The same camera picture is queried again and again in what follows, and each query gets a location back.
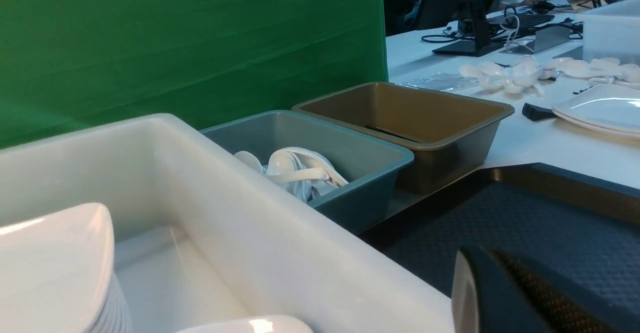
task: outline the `textured rubber mat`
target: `textured rubber mat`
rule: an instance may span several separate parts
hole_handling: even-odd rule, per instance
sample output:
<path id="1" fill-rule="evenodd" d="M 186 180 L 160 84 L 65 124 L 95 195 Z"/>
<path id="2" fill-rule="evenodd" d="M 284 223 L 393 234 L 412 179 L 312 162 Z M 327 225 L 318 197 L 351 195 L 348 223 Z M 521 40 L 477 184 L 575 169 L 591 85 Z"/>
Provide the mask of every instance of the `textured rubber mat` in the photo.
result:
<path id="1" fill-rule="evenodd" d="M 640 228 L 510 183 L 490 183 L 381 251 L 451 296 L 457 250 L 474 245 L 529 256 L 640 315 Z"/>

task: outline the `stack of white plates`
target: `stack of white plates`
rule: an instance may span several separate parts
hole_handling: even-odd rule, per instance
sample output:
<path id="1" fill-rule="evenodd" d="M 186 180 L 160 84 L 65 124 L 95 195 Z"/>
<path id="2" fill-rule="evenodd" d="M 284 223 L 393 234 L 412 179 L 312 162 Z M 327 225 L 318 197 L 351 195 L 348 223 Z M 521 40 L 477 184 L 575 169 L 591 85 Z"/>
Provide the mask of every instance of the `stack of white plates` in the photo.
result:
<path id="1" fill-rule="evenodd" d="M 558 117 L 604 135 L 640 140 L 640 91 L 600 84 L 553 106 Z"/>
<path id="2" fill-rule="evenodd" d="M 99 203 L 0 227 L 0 332 L 131 333 Z"/>
<path id="3" fill-rule="evenodd" d="M 308 325 L 288 315 L 263 315 L 223 321 L 181 330 L 179 333 L 313 333 Z"/>

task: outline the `plastic bin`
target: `plastic bin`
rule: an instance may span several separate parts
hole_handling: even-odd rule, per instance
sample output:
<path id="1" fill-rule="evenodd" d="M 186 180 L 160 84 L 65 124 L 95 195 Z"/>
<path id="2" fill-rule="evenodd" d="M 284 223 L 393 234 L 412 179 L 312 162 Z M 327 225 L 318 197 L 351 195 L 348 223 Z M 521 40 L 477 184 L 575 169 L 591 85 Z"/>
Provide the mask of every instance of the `plastic bin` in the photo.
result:
<path id="1" fill-rule="evenodd" d="M 622 0 L 581 13 L 583 60 L 617 58 L 621 64 L 640 64 L 640 0 Z"/>
<path id="2" fill-rule="evenodd" d="M 0 226 L 107 206 L 135 332 L 272 314 L 314 333 L 453 331 L 450 299 L 174 116 L 4 149 L 0 169 Z"/>
<path id="3" fill-rule="evenodd" d="M 398 186 L 431 194 L 487 158 L 500 121 L 514 107 L 452 93 L 368 83 L 293 107 L 413 151 Z"/>
<path id="4" fill-rule="evenodd" d="M 272 110 L 200 132 L 229 153 L 253 153 L 262 164 L 285 147 L 320 153 L 349 183 L 308 205 L 352 233 L 384 219 L 398 171 L 414 160 L 405 148 L 290 110 Z"/>

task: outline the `clear plastic container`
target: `clear plastic container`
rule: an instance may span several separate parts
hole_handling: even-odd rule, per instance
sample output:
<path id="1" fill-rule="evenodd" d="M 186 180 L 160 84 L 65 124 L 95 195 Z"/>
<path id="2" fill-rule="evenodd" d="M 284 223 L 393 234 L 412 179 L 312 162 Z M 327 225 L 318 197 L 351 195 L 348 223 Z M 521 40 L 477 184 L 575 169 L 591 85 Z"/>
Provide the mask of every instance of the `clear plastic container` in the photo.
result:
<path id="1" fill-rule="evenodd" d="M 290 110 L 256 114 L 201 133 L 230 153 L 253 153 L 262 164 L 286 147 L 320 153 L 349 183 L 308 204 L 352 233 L 384 219 L 398 171 L 414 161 L 409 149 Z"/>
<path id="2" fill-rule="evenodd" d="M 622 0 L 576 17 L 584 22 L 583 59 L 617 58 L 640 64 L 640 0 Z"/>
<path id="3" fill-rule="evenodd" d="M 174 116 L 7 148 L 0 169 L 0 226 L 107 206 L 135 332 L 272 314 L 314 333 L 453 331 L 450 299 Z"/>

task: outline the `green backdrop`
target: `green backdrop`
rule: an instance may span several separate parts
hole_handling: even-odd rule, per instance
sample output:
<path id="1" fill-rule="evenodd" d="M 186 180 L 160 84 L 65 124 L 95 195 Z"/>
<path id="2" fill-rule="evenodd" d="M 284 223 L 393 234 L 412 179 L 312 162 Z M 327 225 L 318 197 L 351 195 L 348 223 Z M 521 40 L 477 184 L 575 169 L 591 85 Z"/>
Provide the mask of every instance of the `green backdrop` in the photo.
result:
<path id="1" fill-rule="evenodd" d="M 386 78 L 382 0 L 0 0 L 0 147 L 197 129 Z"/>

